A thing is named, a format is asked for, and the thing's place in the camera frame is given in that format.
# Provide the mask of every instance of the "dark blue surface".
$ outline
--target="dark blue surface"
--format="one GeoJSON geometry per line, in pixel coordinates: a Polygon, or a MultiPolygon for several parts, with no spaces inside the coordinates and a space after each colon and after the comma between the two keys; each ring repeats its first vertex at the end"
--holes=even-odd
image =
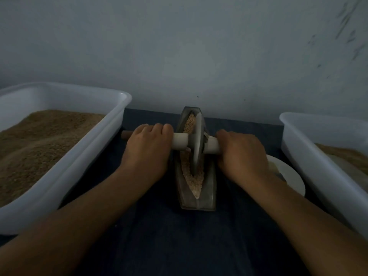
{"type": "MultiPolygon", "coordinates": [[[[179,115],[126,109],[123,127],[169,123],[179,115]]],[[[283,127],[205,118],[219,129],[255,134],[267,154],[290,162],[280,150],[283,127]]],[[[108,177],[120,164],[125,142],[117,135],[67,196],[63,205],[108,177]]],[[[76,274],[90,275],[284,275],[308,274],[276,223],[218,171],[217,210],[182,210],[170,168],[95,243],[76,274]]],[[[306,198],[320,206],[306,186],[306,198]]],[[[0,244],[9,237],[1,237],[0,244]]]]}

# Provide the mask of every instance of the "brown granules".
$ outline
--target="brown granules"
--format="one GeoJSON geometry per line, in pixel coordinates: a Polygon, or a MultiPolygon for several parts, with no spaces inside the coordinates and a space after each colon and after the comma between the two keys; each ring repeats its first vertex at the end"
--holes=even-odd
{"type": "MultiPolygon", "coordinates": [[[[196,122],[196,117],[194,114],[189,115],[186,123],[184,125],[183,132],[191,134],[193,132],[194,126],[196,122]]],[[[189,151],[180,151],[180,161],[182,163],[182,172],[183,176],[189,186],[189,189],[192,191],[193,195],[196,199],[200,198],[200,192],[202,190],[202,183],[204,179],[204,159],[202,158],[198,165],[197,174],[193,176],[190,172],[190,156],[191,152],[189,151]]]]}
{"type": "Polygon", "coordinates": [[[0,132],[0,207],[29,190],[103,117],[37,111],[0,132]]]}
{"type": "Polygon", "coordinates": [[[333,155],[342,158],[368,175],[368,157],[362,153],[348,148],[332,147],[318,143],[316,143],[316,145],[327,155],[333,155]]]}

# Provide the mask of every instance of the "white plastic bin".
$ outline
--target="white plastic bin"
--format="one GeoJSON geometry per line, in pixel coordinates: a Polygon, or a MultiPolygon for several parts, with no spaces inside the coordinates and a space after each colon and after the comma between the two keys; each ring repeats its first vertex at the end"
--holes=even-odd
{"type": "Polygon", "coordinates": [[[130,94],[104,88],[52,82],[16,85],[0,90],[0,131],[40,110],[106,114],[39,181],[16,200],[0,208],[0,234],[17,234],[56,210],[122,124],[130,94]]]}
{"type": "Polygon", "coordinates": [[[282,151],[331,214],[368,239],[368,194],[315,143],[368,156],[368,122],[343,117],[282,113],[282,151]]]}

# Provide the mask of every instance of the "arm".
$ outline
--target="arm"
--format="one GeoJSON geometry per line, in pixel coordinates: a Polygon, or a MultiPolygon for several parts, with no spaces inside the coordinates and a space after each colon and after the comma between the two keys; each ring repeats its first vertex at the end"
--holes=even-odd
{"type": "Polygon", "coordinates": [[[254,135],[221,130],[219,166],[278,224],[312,275],[367,275],[368,243],[268,171],[254,135]]]}
{"type": "Polygon", "coordinates": [[[166,171],[171,125],[141,125],[106,180],[0,248],[0,275],[66,275],[166,171]]]}

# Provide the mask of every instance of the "wall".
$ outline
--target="wall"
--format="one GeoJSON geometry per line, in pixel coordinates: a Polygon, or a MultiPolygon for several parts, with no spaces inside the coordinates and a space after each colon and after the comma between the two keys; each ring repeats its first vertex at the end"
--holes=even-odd
{"type": "Polygon", "coordinates": [[[368,119],[368,0],[0,0],[0,87],[125,90],[131,108],[368,119]]]}

